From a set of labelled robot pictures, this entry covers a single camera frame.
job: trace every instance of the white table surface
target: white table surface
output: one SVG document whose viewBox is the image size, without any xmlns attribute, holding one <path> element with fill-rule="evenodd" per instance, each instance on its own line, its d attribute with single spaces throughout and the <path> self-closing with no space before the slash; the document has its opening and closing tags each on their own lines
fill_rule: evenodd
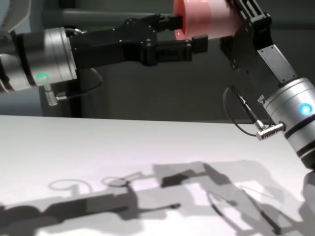
<svg viewBox="0 0 315 236">
<path fill-rule="evenodd" d="M 315 234 L 309 171 L 281 134 L 33 117 L 0 117 L 0 134 L 1 236 Z"/>
</svg>

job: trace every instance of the black cable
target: black cable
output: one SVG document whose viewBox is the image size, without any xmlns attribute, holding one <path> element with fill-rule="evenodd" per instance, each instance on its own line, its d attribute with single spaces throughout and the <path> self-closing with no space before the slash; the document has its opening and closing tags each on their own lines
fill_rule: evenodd
<svg viewBox="0 0 315 236">
<path fill-rule="evenodd" d="M 226 90 L 225 90 L 224 93 L 223 93 L 223 107 L 224 107 L 224 110 L 225 110 L 226 115 L 227 115 L 227 116 L 229 117 L 229 119 L 233 122 L 233 124 L 235 124 L 235 126 L 236 126 L 239 130 L 241 130 L 243 133 L 245 133 L 245 134 L 247 134 L 247 135 L 249 135 L 249 136 L 252 136 L 252 137 L 256 137 L 255 134 L 251 134 L 251 133 L 245 131 L 244 129 L 242 129 L 242 128 L 236 123 L 236 121 L 234 120 L 234 118 L 232 118 L 232 116 L 231 116 L 231 114 L 230 114 L 230 112 L 229 112 L 229 110 L 228 110 L 228 108 L 227 108 L 227 102 L 226 102 L 227 93 L 228 93 L 230 90 L 231 90 L 231 88 L 228 87 L 228 88 L 226 88 Z"/>
<path fill-rule="evenodd" d="M 95 85 L 95 86 L 93 86 L 91 88 L 85 89 L 85 90 L 80 90 L 80 91 L 75 92 L 75 93 L 58 94 L 57 97 L 56 97 L 57 100 L 72 99 L 72 98 L 75 98 L 75 97 L 81 97 L 81 96 L 86 95 L 88 92 L 94 91 L 95 89 L 100 87 L 103 84 L 102 76 L 94 68 L 91 68 L 90 71 L 93 72 L 96 75 L 96 77 L 98 78 L 99 83 L 97 85 Z"/>
</svg>

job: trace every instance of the cable connector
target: cable connector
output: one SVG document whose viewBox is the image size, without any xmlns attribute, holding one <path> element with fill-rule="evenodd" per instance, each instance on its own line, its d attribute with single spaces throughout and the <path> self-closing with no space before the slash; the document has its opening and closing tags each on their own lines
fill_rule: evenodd
<svg viewBox="0 0 315 236">
<path fill-rule="evenodd" d="M 269 128 L 266 128 L 264 130 L 260 130 L 256 133 L 256 137 L 262 141 L 262 140 L 266 140 L 276 134 L 278 134 L 281 131 L 285 131 L 285 124 L 283 123 L 279 123 L 277 125 L 273 125 Z"/>
</svg>

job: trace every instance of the silver connector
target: silver connector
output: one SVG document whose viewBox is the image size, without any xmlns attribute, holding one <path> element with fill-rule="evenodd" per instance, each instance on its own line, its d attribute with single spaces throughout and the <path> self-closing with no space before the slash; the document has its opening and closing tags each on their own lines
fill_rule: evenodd
<svg viewBox="0 0 315 236">
<path fill-rule="evenodd" d="M 279 123 L 279 124 L 274 125 L 270 128 L 258 131 L 256 133 L 256 137 L 260 141 L 262 141 L 262 140 L 268 139 L 268 138 L 270 138 L 270 137 L 272 137 L 272 136 L 274 136 L 274 135 L 276 135 L 279 132 L 284 131 L 284 130 L 285 130 L 285 125 L 283 123 Z"/>
<path fill-rule="evenodd" d="M 45 88 L 46 99 L 49 106 L 53 107 L 53 106 L 58 105 L 55 92 L 52 90 L 51 85 L 44 85 L 44 88 Z"/>
<path fill-rule="evenodd" d="M 265 130 L 266 126 L 264 125 L 263 122 L 261 122 L 260 120 L 257 120 L 254 124 L 256 126 L 256 128 L 260 131 Z"/>
</svg>

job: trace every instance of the robotic arm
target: robotic arm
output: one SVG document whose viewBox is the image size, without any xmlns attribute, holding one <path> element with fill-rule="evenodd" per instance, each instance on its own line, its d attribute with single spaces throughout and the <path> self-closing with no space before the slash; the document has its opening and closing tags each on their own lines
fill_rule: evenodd
<svg viewBox="0 0 315 236">
<path fill-rule="evenodd" d="M 50 85 L 77 79 L 78 69 L 130 60 L 147 66 L 159 62 L 191 61 L 192 54 L 208 50 L 206 35 L 192 40 L 158 42 L 158 32 L 183 26 L 182 16 L 158 14 L 127 19 L 118 28 L 97 32 L 56 28 L 16 35 L 13 29 L 28 16 L 30 6 L 30 0 L 19 0 L 18 3 L 12 0 L 1 29 L 0 92 L 44 86 L 50 105 L 92 90 L 54 95 Z"/>
</svg>

